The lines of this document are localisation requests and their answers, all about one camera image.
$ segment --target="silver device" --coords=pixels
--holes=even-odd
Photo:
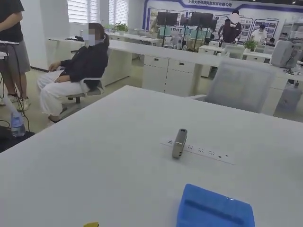
[[[173,158],[180,158],[184,149],[184,145],[186,143],[187,138],[187,130],[180,129],[177,137],[175,139],[173,149],[172,149],[172,156]]]

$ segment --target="plastic bottle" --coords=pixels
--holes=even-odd
[[[20,113],[11,113],[10,128],[13,137],[24,136],[26,133],[23,118]]]

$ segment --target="hand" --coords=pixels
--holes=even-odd
[[[60,76],[55,80],[55,83],[63,83],[63,82],[67,82],[70,81],[71,78],[69,75],[65,75],[65,76]]]
[[[61,65],[61,62],[60,62],[60,61],[57,61],[57,62],[55,62],[55,63],[53,63],[53,64],[51,64],[51,65],[49,66],[48,71],[54,72],[54,71],[57,70],[57,68],[58,68],[60,65]]]

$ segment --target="chair armrest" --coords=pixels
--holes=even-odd
[[[102,89],[102,91],[104,92],[104,88],[103,88],[103,86],[102,86],[102,82],[101,82],[101,78],[84,78],[84,79],[82,79],[82,80],[80,80],[80,86],[81,86],[81,88],[82,88],[82,92],[85,94],[85,96],[87,96],[87,92],[85,91],[86,89],[85,89],[85,83],[84,83],[84,81],[85,80],[99,80],[100,81],[100,88]]]
[[[187,98],[204,102],[206,95],[189,96]]]

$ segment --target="person in white shirt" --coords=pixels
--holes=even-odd
[[[259,44],[266,43],[267,32],[265,31],[265,25],[260,25],[260,28],[251,34],[250,40],[256,41]]]

